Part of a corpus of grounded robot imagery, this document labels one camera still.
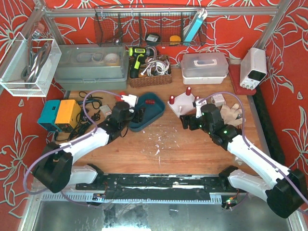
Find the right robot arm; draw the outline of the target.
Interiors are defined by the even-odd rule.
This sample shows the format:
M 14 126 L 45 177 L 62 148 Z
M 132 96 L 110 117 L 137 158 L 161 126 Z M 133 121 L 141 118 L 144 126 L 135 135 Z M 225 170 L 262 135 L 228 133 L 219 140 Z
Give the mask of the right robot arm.
M 240 158 L 258 174 L 252 176 L 229 166 L 219 174 L 225 189 L 240 189 L 259 197 L 281 218 L 288 218 L 308 201 L 306 177 L 301 170 L 291 170 L 260 151 L 240 129 L 224 123 L 214 104 L 196 108 L 195 114 L 180 116 L 183 128 L 204 131 L 213 143 Z

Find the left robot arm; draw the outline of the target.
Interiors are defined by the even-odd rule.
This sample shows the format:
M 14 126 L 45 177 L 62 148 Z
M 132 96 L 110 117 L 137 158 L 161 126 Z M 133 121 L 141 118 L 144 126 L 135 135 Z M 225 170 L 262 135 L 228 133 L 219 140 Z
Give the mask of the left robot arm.
M 131 107 L 125 101 L 117 102 L 112 113 L 89 133 L 70 142 L 48 144 L 44 155 L 34 165 L 32 175 L 52 193 L 60 192 L 67 185 L 94 183 L 100 170 L 93 164 L 80 167 L 74 163 L 120 137 L 131 121 L 142 121 L 144 112 L 144 108 Z

